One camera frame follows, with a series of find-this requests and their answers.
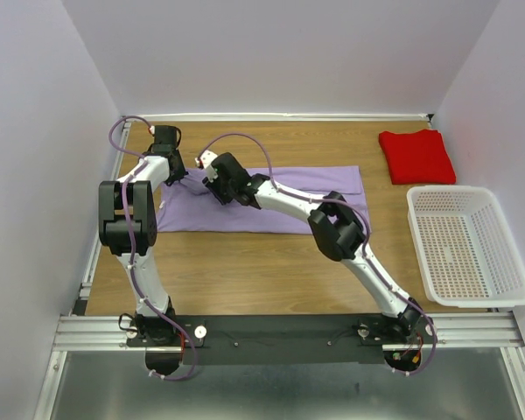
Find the purple t-shirt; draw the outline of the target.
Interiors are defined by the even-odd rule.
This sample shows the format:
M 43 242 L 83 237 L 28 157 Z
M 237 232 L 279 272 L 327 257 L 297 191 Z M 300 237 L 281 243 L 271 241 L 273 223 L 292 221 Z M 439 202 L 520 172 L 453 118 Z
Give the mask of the purple t-shirt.
M 296 195 L 324 197 L 337 192 L 369 220 L 368 203 L 357 166 L 275 167 L 275 181 Z M 221 232 L 309 235 L 309 212 L 315 200 L 294 199 L 278 194 L 270 183 L 262 186 L 262 208 L 243 206 L 237 200 L 222 205 L 203 185 L 206 172 L 190 169 L 171 186 L 161 185 L 157 212 L 160 232 Z

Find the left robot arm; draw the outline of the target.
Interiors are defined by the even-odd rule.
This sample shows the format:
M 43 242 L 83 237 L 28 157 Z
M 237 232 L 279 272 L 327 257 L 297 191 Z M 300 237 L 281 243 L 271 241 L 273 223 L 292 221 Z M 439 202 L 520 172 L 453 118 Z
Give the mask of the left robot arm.
M 155 146 L 139 157 L 128 174 L 103 181 L 98 188 L 100 242 L 123 266 L 136 300 L 134 325 L 127 331 L 159 346 L 176 339 L 182 345 L 192 341 L 175 321 L 153 253 L 158 236 L 153 193 L 162 184 L 170 186 L 185 175 L 177 149 Z

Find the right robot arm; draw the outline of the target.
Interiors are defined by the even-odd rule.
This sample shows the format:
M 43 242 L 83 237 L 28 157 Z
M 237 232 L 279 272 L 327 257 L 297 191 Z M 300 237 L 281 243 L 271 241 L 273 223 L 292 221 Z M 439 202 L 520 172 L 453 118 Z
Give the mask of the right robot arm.
M 366 288 L 381 311 L 380 335 L 403 343 L 417 332 L 422 310 L 381 265 L 369 246 L 370 227 L 340 194 L 301 192 L 272 177 L 246 170 L 204 168 L 203 184 L 223 204 L 271 210 L 307 223 L 318 250 L 342 263 Z

